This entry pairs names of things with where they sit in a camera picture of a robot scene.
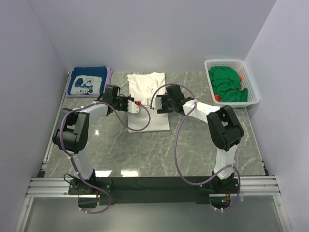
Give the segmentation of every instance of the gray marble tabletop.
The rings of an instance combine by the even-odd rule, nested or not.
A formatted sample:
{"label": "gray marble tabletop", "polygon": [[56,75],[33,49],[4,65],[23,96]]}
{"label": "gray marble tabletop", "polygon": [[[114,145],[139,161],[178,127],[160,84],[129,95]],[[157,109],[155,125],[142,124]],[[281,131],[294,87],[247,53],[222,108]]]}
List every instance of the gray marble tabletop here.
{"label": "gray marble tabletop", "polygon": [[[114,72],[111,84],[128,94],[127,75]],[[205,72],[166,72],[166,83],[179,83],[190,88],[200,102],[212,104]],[[63,106],[78,108],[91,103],[93,98],[66,98]],[[236,150],[235,161],[241,175],[265,175],[264,164],[255,140],[247,110],[235,109],[245,135]],[[127,122],[125,112],[119,112]],[[174,137],[183,116],[169,114],[170,131],[129,133],[114,114],[91,122],[86,146],[91,165],[97,176],[177,176],[173,158]],[[178,141],[178,161],[186,176],[211,175],[216,149],[211,141],[208,125],[189,117],[184,123]],[[45,177],[63,177],[73,173],[66,155],[52,144]]]}

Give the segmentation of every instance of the laundry basket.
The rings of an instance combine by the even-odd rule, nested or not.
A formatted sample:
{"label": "laundry basket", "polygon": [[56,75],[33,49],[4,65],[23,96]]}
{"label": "laundry basket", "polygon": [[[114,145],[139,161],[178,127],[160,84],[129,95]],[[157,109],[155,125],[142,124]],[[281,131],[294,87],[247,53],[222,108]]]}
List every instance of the laundry basket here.
{"label": "laundry basket", "polygon": [[[242,77],[241,86],[242,88],[248,89],[248,101],[247,102],[224,102],[224,101],[217,101],[214,97],[214,93],[211,86],[211,80],[208,74],[208,71],[213,66],[228,66],[237,71],[237,73]],[[214,105],[223,106],[223,105],[230,105],[233,108],[243,108],[247,107],[251,104],[257,104],[259,102],[259,98],[257,96],[256,87],[253,84],[253,81],[250,77],[248,68],[240,59],[208,59],[205,61],[205,69],[207,74],[207,79],[209,83],[209,87],[211,90],[211,96],[214,102]]]}

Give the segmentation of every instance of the blue towel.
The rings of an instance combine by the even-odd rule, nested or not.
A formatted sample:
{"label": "blue towel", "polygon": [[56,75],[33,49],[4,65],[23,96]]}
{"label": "blue towel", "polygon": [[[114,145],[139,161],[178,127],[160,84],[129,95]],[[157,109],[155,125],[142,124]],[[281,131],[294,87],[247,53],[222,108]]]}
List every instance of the blue towel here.
{"label": "blue towel", "polygon": [[93,95],[103,93],[107,78],[107,69],[102,67],[75,67],[68,87],[68,95]]}

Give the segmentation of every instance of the gray floor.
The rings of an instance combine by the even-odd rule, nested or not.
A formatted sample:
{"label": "gray floor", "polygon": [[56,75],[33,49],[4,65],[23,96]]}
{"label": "gray floor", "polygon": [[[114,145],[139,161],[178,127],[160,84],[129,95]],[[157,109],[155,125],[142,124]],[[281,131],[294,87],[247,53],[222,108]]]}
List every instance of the gray floor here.
{"label": "gray floor", "polygon": [[[112,83],[128,94],[127,74],[115,72]],[[200,102],[212,104],[205,72],[167,72],[166,83],[179,83],[190,88]],[[78,108],[93,99],[65,99],[63,107]],[[236,151],[236,167],[241,175],[265,175],[262,159],[256,144],[246,109],[235,109],[245,135]],[[127,121],[126,113],[120,112]],[[182,118],[169,114],[170,131],[128,133],[127,129],[111,114],[90,124],[86,146],[91,165],[98,176],[176,176],[173,144],[177,125]],[[184,175],[210,175],[216,159],[208,125],[189,117],[182,127],[178,142],[178,160]],[[72,173],[66,155],[52,145],[45,177],[62,177]]]}
{"label": "gray floor", "polygon": [[77,199],[34,199],[25,232],[282,232],[271,196],[244,197],[230,211],[195,203],[116,204],[78,211]]}

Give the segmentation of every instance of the white wall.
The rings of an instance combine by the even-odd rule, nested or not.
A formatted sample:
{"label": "white wall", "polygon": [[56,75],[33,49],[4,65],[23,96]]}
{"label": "white wall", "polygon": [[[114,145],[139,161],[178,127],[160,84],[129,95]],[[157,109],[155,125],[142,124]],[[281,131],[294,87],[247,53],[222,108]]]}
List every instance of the white wall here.
{"label": "white wall", "polygon": [[308,8],[306,0],[277,0],[246,58],[261,95],[249,115],[295,232],[309,226]]}
{"label": "white wall", "polygon": [[275,0],[28,0],[66,69],[202,71],[245,59]]}
{"label": "white wall", "polygon": [[0,230],[13,231],[40,169],[64,87],[63,65],[26,0],[0,2]]}

